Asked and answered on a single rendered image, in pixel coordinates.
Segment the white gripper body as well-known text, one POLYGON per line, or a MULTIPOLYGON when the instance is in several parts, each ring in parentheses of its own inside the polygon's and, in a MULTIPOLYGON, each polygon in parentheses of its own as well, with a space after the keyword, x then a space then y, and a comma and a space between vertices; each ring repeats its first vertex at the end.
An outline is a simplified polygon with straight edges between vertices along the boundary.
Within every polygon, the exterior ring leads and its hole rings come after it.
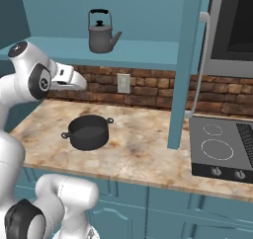
POLYGON ((73 68, 60 69, 52 78, 51 90, 81 91, 87 88, 86 79, 73 68))

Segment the dark teal cabinet door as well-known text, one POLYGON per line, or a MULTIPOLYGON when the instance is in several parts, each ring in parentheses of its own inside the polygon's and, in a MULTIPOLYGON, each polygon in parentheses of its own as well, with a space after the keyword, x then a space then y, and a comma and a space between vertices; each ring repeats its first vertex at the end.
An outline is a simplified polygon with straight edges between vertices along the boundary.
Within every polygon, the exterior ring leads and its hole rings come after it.
POLYGON ((0 49, 30 35, 23 0, 0 0, 0 49))

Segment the teal lower cabinet door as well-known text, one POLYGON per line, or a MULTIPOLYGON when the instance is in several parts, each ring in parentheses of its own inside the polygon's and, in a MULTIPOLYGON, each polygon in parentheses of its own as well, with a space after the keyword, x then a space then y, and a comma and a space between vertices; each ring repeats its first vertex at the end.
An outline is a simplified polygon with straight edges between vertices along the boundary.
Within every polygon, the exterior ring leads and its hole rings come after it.
POLYGON ((92 179, 99 200, 88 211, 90 223, 101 239, 144 239, 147 187, 110 180, 92 179))
POLYGON ((14 189, 15 199, 28 199, 34 201, 36 196, 36 183, 43 175, 43 170, 24 167, 19 176, 14 189))
POLYGON ((253 239, 253 203, 149 189, 148 239, 253 239))

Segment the grey stove hob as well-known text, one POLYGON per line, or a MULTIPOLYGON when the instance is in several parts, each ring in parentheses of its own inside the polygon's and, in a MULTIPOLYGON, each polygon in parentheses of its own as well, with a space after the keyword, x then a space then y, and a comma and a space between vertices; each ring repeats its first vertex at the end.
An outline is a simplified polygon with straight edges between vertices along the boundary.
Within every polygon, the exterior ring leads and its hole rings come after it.
POLYGON ((253 121, 191 117, 189 125, 194 176, 253 184, 253 121), (219 177, 213 167, 220 169, 219 177), (236 170, 243 171, 243 180, 236 170))

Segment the white wall outlet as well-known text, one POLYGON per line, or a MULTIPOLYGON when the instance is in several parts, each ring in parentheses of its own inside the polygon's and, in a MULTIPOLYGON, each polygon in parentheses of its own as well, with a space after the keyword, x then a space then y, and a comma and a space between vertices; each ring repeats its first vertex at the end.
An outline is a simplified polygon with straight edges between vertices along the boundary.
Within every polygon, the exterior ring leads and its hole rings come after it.
POLYGON ((122 94, 130 93, 130 75, 119 73, 118 78, 118 92, 122 94))

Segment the teal open wall cabinet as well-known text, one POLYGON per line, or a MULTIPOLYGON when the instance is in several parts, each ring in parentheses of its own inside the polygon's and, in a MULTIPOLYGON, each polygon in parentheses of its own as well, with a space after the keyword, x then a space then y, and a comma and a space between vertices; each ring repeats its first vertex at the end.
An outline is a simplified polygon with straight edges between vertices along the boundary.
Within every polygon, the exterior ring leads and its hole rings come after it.
POLYGON ((69 64, 174 69, 184 0, 20 0, 28 22, 23 37, 69 64), (98 20, 121 33, 110 53, 89 50, 88 25, 98 20))

